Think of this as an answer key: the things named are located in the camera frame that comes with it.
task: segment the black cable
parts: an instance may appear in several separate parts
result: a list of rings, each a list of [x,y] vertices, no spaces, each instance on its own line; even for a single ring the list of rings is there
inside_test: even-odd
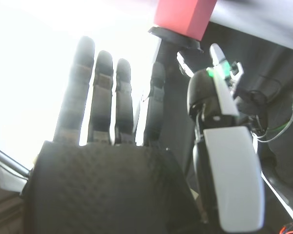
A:
[[[25,178],[25,177],[22,177],[22,176],[20,176],[20,175],[17,175],[17,174],[15,174],[15,173],[9,171],[8,169],[6,169],[6,168],[5,168],[4,166],[2,166],[2,165],[0,165],[0,167],[1,167],[2,169],[4,169],[6,172],[8,172],[9,174],[11,174],[11,175],[13,175],[13,176],[16,176],[17,178],[28,180],[28,179]]]

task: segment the metal rod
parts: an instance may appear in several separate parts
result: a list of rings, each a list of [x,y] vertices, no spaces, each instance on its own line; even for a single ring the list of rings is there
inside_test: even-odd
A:
[[[25,168],[23,165],[16,162],[14,159],[10,158],[4,152],[0,150],[0,162],[6,165],[7,167],[11,168],[12,170],[16,171],[23,177],[29,177],[29,170]]]

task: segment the green cable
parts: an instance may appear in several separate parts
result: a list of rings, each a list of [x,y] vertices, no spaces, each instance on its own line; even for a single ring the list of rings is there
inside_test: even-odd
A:
[[[280,127],[276,127],[276,128],[273,128],[273,129],[269,129],[268,128],[268,131],[279,131],[279,130],[282,130],[285,128],[285,126],[287,126],[288,122],[286,122],[285,124],[281,125]]]

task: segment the red block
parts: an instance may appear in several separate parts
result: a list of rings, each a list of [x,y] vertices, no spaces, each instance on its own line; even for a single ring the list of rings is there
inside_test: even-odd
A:
[[[159,0],[154,23],[201,40],[217,0]]]

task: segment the robotic hand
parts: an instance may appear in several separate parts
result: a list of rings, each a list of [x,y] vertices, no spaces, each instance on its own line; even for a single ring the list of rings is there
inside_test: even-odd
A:
[[[214,67],[194,74],[187,97],[195,122],[193,164],[199,194],[212,229],[253,232],[264,220],[260,162],[248,129],[236,126],[239,113],[227,86],[233,71],[218,45],[211,46],[210,54]]]

